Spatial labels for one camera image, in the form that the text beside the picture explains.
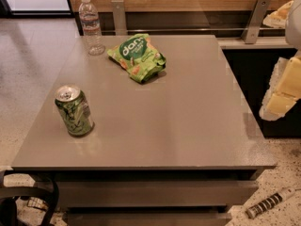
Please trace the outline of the yellow-padded gripper finger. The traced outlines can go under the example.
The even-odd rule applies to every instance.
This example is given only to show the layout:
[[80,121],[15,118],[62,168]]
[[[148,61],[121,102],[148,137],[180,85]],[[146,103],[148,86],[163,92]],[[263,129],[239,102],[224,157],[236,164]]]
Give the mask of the yellow-padded gripper finger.
[[301,99],[301,57],[280,57],[261,102],[260,117],[265,121],[283,118]]
[[286,27],[292,5],[293,0],[287,2],[277,10],[266,15],[262,23],[268,27],[284,29]]

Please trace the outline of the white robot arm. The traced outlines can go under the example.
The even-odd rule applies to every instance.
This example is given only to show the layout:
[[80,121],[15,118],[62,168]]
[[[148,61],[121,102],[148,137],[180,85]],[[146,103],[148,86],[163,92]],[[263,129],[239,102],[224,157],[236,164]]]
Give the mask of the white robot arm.
[[298,52],[291,58],[280,57],[272,71],[269,89],[261,102],[263,120],[283,118],[301,99],[301,0],[293,0],[267,15],[263,23],[285,29],[285,40]]

